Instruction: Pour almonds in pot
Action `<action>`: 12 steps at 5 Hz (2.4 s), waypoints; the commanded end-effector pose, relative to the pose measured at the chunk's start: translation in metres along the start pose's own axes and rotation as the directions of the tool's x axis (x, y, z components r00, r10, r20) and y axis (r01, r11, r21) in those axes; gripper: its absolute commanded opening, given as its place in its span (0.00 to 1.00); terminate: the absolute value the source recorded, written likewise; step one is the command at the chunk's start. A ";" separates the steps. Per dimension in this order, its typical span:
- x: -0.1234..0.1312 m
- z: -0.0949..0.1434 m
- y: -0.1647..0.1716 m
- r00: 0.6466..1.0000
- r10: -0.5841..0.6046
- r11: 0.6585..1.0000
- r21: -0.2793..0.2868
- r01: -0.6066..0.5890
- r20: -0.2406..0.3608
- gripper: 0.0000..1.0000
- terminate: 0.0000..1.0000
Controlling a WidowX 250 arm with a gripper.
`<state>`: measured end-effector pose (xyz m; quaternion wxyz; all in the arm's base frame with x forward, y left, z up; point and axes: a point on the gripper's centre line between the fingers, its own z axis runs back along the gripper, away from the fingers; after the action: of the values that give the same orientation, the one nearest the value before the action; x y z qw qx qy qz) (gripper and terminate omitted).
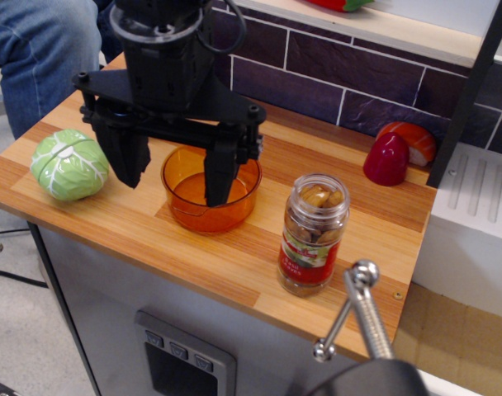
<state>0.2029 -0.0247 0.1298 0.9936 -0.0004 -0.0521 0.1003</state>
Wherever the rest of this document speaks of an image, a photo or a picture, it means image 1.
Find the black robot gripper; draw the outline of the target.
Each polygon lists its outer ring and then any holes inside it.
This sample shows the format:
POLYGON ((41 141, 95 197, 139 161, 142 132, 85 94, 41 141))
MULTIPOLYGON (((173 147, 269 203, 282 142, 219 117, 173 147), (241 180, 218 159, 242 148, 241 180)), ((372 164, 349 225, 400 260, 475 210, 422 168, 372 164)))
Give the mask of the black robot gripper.
POLYGON ((225 205, 237 162, 258 159, 266 111, 225 87, 215 50, 197 27, 117 25, 126 67, 81 72, 83 120, 92 126, 117 178, 136 188, 151 161, 149 138, 206 150, 206 203, 225 205))

